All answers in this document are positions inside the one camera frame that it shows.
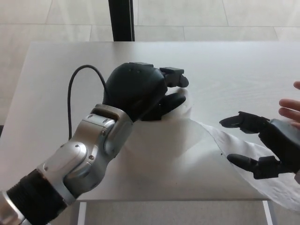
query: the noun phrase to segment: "robotic hand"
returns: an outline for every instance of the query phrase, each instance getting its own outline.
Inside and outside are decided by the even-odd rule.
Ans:
[[[246,112],[239,112],[220,121],[226,128],[240,128],[246,134],[259,134],[261,141],[278,158],[260,157],[257,160],[239,154],[230,154],[227,159],[236,166],[253,173],[255,179],[278,177],[280,173],[295,173],[300,184],[300,130],[290,123]]]
[[[73,137],[49,159],[0,193],[0,225],[25,220],[45,225],[103,179],[136,120],[159,120],[185,101],[166,96],[168,87],[187,87],[184,70],[124,63],[107,80],[103,104],[83,119]]]

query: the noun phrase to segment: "white fabric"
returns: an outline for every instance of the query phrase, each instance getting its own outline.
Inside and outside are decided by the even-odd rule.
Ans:
[[[136,180],[153,187],[163,183],[170,188],[170,192],[174,186],[199,187],[199,191],[215,187],[212,191],[216,195],[220,188],[226,192],[225,182],[213,179],[216,174],[226,183],[238,184],[239,188],[235,190],[238,192],[242,183],[237,180],[244,179],[269,199],[288,209],[300,211],[300,185],[295,181],[294,174],[255,180],[251,172],[232,165],[226,158],[228,154],[237,153],[258,159],[274,155],[271,150],[189,119],[192,101],[188,92],[184,91],[186,102],[163,120],[138,121],[134,124],[124,147],[122,158],[127,166],[123,169],[130,171]]]
[[[202,123],[199,123],[199,125],[203,126],[210,133],[226,156],[231,153],[237,153],[258,159],[259,157],[274,155],[268,148],[242,141],[208,125]],[[300,212],[300,185],[294,179],[295,175],[293,173],[280,174],[278,178],[255,180],[251,172],[242,170],[234,165],[233,167],[260,193],[283,207]]]

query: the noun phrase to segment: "gray floor tile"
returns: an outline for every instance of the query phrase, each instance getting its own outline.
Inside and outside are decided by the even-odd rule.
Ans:
[[[224,0],[230,26],[300,26],[300,0]]]
[[[184,27],[186,41],[274,41],[273,27]]]
[[[183,41],[183,27],[135,26],[136,41]]]
[[[88,41],[91,26],[0,25],[0,98],[12,98],[31,41]]]
[[[91,25],[45,25],[43,40],[89,41]]]
[[[9,98],[0,98],[0,125],[4,125],[11,104]]]
[[[90,41],[113,41],[111,26],[92,26]]]
[[[139,0],[133,0],[133,19],[135,25],[138,25],[138,9],[139,9]]]
[[[298,212],[287,210],[276,203],[273,203],[273,205],[277,223],[279,225],[299,225],[300,214]]]
[[[280,41],[300,41],[300,27],[275,27]]]
[[[139,25],[226,26],[222,0],[139,0]]]
[[[90,202],[86,225],[265,225],[259,202]]]
[[[0,23],[45,23],[51,0],[1,0]]]
[[[52,0],[48,24],[111,24],[107,0]]]

